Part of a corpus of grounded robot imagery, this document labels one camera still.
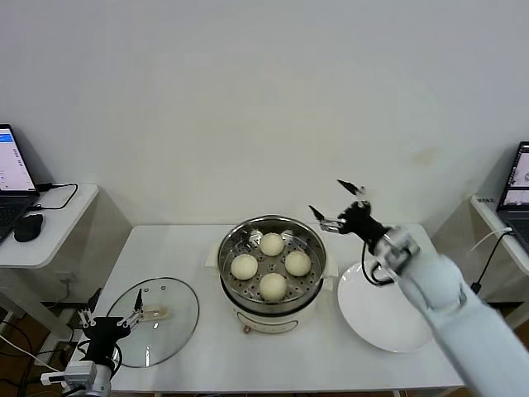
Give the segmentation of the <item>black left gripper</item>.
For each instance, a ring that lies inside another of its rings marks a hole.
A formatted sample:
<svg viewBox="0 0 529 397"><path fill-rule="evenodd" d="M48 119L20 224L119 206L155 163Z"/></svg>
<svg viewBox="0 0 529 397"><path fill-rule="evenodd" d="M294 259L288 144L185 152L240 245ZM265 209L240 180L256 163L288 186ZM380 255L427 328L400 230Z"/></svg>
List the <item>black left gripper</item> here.
<svg viewBox="0 0 529 397"><path fill-rule="evenodd" d="M96 317L94 319L93 311L97 306L101 292L102 289L98 288L78 311L78 315L82 326L86 327L84 336L89 340L84 360L93 361L96 364L109 364L117 342L128 337L131 334L131 329L144 316L142 289L138 290L132 312L124 318Z"/></svg>

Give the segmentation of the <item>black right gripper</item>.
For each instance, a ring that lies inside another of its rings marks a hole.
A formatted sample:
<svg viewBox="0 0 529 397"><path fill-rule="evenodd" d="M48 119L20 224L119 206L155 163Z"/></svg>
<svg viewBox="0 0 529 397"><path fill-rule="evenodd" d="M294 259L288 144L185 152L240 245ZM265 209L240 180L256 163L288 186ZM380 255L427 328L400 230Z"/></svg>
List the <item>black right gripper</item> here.
<svg viewBox="0 0 529 397"><path fill-rule="evenodd" d="M368 248L375 248L389 228L371 216L371 206L366 196L365 186L342 179L338 179L337 182L353 195L354 201L338 218L327 218L309 205L320 228L324 232L339 232L342 235L353 233L366 243Z"/></svg>

